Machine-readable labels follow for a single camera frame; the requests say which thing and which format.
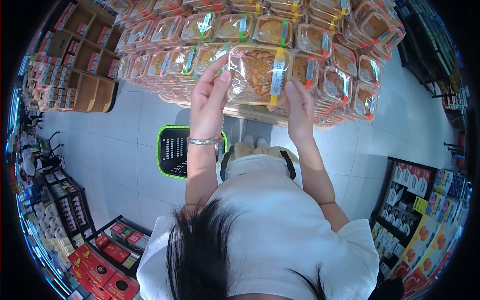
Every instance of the bracelet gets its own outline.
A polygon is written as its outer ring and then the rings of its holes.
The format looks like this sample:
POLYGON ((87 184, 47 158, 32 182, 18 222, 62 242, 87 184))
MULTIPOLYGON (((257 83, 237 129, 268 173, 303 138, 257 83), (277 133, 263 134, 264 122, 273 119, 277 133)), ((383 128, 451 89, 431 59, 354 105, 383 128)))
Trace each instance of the bracelet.
POLYGON ((215 144, 218 144, 218 143, 221 143, 223 142, 223 137, 219 137, 218 139, 213 139, 213 140, 195 140, 191 137, 187 137, 187 142, 190 143, 190 144, 194 144, 194 145, 215 145, 215 144))

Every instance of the tile floor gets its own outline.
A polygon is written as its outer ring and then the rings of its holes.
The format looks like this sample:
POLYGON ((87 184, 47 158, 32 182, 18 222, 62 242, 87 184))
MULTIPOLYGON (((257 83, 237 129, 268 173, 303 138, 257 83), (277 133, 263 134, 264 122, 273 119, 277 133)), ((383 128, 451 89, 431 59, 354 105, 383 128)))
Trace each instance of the tile floor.
MULTIPOLYGON (((314 137, 332 180, 336 201, 350 220, 368 218, 383 182, 387 156, 429 165, 450 166, 443 142, 454 132, 441 100, 400 66, 396 49, 384 68, 373 123, 350 121, 314 137)), ((189 125, 189 110, 161 101, 127 82, 119 83, 110 113, 48 112, 43 130, 65 157, 66 170, 86 189, 97 228, 119 214, 152 229, 158 216, 184 201, 185 181, 163 176, 156 164, 156 137, 164 124, 189 125)), ((225 117, 229 143, 246 133, 265 137, 296 153, 287 129, 225 117)))

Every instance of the beige pants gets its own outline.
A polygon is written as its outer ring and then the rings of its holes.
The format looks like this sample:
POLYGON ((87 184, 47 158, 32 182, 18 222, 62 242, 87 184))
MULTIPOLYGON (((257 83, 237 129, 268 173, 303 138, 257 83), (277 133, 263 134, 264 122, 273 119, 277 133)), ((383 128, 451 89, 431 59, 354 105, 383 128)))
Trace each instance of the beige pants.
MULTIPOLYGON (((296 162, 297 164, 300 163, 298 157, 295 154, 293 154, 290 150, 284 147, 280 147, 280 146, 269 147, 268 145, 262 144, 259 147, 256 147, 254 149, 252 145, 247 144, 245 142, 238 142, 235 144, 234 152, 232 153, 232 155, 230 155, 230 158, 228 159, 228 161, 230 162, 240 157, 255 155, 255 154, 267 154, 273 157, 278 157, 283 159, 283 156, 281 155, 280 151, 286 151, 288 154, 288 157, 290 157, 290 159, 293 162, 296 162)), ((223 155, 218 158, 218 161, 216 163, 217 168, 220 167, 222 160, 223 160, 223 155)))

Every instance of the green shopping basket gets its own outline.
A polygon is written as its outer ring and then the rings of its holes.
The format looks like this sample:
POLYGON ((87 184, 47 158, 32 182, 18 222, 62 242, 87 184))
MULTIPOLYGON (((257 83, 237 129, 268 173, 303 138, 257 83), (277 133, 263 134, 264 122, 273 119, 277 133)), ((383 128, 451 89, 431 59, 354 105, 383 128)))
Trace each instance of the green shopping basket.
MULTIPOLYGON (((165 176, 187 179, 187 137, 190 126, 164 125, 156 138, 156 162, 158 169, 165 176)), ((219 154, 228 151, 227 135, 222 131, 223 142, 218 144, 216 159, 219 154)))

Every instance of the woman's right hand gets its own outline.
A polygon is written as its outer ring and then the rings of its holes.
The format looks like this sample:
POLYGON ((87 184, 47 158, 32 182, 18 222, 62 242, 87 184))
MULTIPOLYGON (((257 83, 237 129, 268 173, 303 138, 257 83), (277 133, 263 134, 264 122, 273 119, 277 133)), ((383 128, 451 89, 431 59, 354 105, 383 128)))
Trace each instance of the woman's right hand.
POLYGON ((314 99, 295 77, 285 85, 285 93, 290 105, 288 135, 300 151, 305 145, 315 144, 313 139, 314 99))

